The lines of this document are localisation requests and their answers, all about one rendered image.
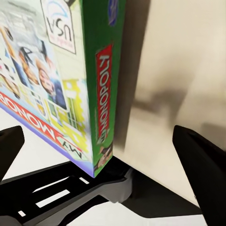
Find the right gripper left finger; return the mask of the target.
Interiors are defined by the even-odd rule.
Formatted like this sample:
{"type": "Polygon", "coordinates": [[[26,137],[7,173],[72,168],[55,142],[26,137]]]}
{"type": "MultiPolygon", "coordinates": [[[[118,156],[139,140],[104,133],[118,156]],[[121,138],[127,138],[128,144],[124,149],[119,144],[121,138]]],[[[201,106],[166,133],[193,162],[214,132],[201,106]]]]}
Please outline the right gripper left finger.
{"type": "Polygon", "coordinates": [[[0,182],[25,143],[22,127],[0,130],[0,182]]]}

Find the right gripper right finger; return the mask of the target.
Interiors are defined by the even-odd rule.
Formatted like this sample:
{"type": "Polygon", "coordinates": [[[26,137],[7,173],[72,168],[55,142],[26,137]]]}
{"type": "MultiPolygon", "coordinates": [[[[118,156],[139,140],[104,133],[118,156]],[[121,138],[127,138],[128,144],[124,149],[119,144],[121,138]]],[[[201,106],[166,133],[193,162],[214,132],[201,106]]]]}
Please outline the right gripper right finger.
{"type": "Polygon", "coordinates": [[[226,152],[175,125],[172,143],[208,226],[226,226],[226,152]]]}

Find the board game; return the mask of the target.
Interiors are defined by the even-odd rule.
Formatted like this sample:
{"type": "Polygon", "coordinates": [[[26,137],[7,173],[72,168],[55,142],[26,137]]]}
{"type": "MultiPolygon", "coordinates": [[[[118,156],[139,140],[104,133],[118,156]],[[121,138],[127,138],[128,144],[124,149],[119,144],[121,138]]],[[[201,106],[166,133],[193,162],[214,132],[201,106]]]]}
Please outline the board game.
{"type": "Polygon", "coordinates": [[[95,178],[113,157],[126,0],[0,0],[0,108],[95,178]]]}

